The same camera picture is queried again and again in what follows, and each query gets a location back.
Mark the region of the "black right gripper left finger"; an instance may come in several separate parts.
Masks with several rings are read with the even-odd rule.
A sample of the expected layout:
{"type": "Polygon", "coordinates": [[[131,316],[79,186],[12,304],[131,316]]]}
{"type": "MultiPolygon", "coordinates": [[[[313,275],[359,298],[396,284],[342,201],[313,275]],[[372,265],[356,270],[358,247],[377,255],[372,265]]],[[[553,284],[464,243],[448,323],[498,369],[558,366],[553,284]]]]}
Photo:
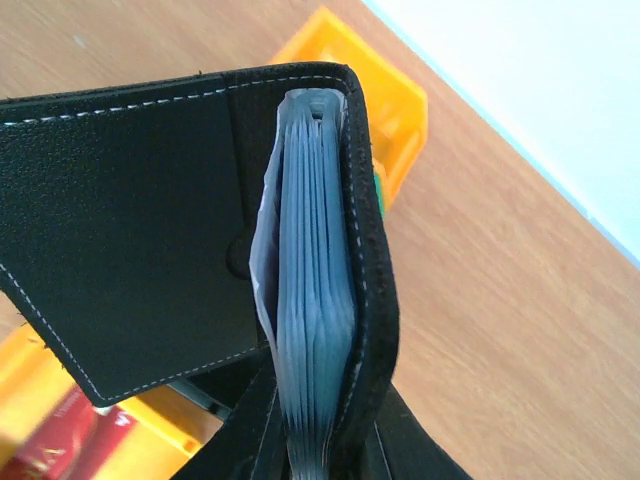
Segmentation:
{"type": "Polygon", "coordinates": [[[223,426],[184,465],[186,479],[280,479],[283,419],[273,365],[266,361],[223,426]]]}

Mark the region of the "near yellow plastic bin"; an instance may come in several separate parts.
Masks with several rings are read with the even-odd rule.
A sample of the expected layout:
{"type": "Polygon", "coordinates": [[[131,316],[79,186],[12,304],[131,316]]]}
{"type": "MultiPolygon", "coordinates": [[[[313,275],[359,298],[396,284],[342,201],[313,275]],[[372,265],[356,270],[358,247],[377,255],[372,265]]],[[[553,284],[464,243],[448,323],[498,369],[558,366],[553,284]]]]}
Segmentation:
{"type": "Polygon", "coordinates": [[[4,479],[169,479],[221,425],[169,387],[94,407],[31,327],[1,344],[4,479]]]}

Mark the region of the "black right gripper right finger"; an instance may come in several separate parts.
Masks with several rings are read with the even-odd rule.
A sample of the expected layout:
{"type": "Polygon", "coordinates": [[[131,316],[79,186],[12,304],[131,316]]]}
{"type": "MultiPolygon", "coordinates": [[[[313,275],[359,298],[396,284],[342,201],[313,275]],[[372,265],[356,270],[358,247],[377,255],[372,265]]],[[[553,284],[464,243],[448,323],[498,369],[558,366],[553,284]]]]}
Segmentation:
{"type": "Polygon", "coordinates": [[[369,435],[370,479],[471,479],[424,430],[393,385],[369,435]]]}

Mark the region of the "green plastic bin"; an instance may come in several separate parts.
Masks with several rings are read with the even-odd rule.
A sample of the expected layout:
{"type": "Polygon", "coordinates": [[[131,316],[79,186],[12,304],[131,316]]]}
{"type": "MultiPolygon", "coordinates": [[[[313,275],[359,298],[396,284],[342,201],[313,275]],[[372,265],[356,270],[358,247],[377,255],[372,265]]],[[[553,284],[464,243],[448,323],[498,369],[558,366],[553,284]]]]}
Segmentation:
{"type": "Polygon", "coordinates": [[[374,181],[375,181],[376,194],[378,198],[380,214],[382,217],[385,217],[387,212],[387,205],[386,205],[386,189],[385,189],[385,183],[384,183],[384,175],[378,172],[377,170],[375,170],[374,181]]]}

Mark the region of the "far yellow plastic bin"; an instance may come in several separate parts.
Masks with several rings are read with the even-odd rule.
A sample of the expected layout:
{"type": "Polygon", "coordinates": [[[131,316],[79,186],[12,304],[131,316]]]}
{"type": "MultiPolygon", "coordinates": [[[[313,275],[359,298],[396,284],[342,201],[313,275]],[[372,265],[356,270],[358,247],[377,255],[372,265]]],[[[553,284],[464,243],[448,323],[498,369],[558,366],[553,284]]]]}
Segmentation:
{"type": "Polygon", "coordinates": [[[424,89],[324,6],[271,59],[273,64],[306,61],[346,64],[358,76],[367,108],[373,168],[384,175],[388,212],[427,140],[424,89]]]}

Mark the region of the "yellow plastic bin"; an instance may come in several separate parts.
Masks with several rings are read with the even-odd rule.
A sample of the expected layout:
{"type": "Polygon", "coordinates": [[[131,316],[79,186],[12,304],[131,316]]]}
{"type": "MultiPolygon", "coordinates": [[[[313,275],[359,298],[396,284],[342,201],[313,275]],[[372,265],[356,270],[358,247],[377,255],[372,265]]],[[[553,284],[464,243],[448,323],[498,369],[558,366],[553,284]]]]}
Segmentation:
{"type": "Polygon", "coordinates": [[[306,61],[346,64],[358,76],[367,108],[373,168],[384,175],[388,212],[427,140],[424,89],[324,6],[271,59],[273,64],[306,61]]]}
{"type": "Polygon", "coordinates": [[[4,479],[169,479],[221,425],[169,387],[94,407],[31,327],[1,344],[4,479]]]}

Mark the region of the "red card in bin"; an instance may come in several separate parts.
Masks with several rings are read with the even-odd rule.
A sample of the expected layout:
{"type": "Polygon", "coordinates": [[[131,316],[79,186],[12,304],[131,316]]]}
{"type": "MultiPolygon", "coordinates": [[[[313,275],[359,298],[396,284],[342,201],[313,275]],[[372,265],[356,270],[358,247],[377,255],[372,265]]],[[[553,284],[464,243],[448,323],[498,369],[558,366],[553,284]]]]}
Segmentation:
{"type": "Polygon", "coordinates": [[[4,463],[1,477],[92,479],[137,425],[117,406],[93,406],[75,387],[4,463]]]}

